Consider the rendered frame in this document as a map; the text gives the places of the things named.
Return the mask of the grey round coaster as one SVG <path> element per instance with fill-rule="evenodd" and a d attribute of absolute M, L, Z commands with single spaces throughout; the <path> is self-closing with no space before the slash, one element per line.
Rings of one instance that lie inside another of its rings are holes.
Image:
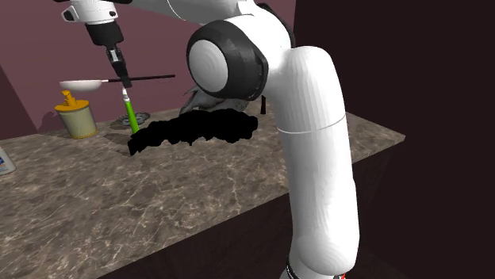
<path fill-rule="evenodd" d="M 150 113 L 135 113 L 135 118 L 138 125 L 143 124 L 150 117 L 151 117 Z M 123 126 L 131 126 L 128 115 L 119 117 L 117 119 L 117 123 Z"/>

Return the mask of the white bottle with blue label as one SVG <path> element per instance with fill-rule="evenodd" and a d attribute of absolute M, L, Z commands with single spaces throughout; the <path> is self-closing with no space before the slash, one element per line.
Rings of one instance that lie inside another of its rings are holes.
<path fill-rule="evenodd" d="M 10 174 L 16 169 L 17 167 L 13 163 L 8 153 L 5 151 L 4 148 L 0 147 L 0 176 Z"/>

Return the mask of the beige container with yellow lid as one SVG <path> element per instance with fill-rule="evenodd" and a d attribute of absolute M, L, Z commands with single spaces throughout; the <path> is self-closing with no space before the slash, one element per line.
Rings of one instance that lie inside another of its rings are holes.
<path fill-rule="evenodd" d="M 63 90 L 64 102 L 55 111 L 72 139 L 83 139 L 98 132 L 98 127 L 87 100 L 76 99 L 70 90 Z"/>

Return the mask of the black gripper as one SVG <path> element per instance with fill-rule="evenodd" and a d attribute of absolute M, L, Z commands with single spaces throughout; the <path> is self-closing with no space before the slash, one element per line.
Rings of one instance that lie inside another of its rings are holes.
<path fill-rule="evenodd" d="M 124 88 L 131 88 L 132 82 L 121 50 L 116 46 L 124 40 L 120 26 L 115 21 L 90 25 L 85 24 L 92 42 L 97 46 L 105 46 L 111 66 L 121 80 Z"/>

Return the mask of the green pen with white tip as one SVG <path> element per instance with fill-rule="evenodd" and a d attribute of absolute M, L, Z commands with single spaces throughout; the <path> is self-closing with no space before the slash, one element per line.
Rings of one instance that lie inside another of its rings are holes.
<path fill-rule="evenodd" d="M 135 115 L 133 108 L 132 108 L 132 103 L 131 103 L 130 97 L 128 96 L 128 92 L 127 92 L 125 87 L 122 88 L 121 92 L 122 92 L 123 101 L 125 103 L 125 109 L 127 112 L 129 125 L 131 127 L 132 133 L 136 133 L 139 131 L 139 125 L 137 123 L 136 115 Z"/>

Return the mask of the grey crumpled figure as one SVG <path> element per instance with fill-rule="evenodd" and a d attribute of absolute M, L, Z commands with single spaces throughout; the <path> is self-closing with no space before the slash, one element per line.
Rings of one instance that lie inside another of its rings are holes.
<path fill-rule="evenodd" d="M 185 92 L 190 94 L 188 101 L 181 107 L 179 114 L 188 113 L 194 109 L 206 112 L 212 112 L 220 109 L 234 109 L 243 112 L 249 104 L 249 101 L 240 99 L 222 99 L 212 97 L 205 93 L 199 86 L 193 86 Z"/>

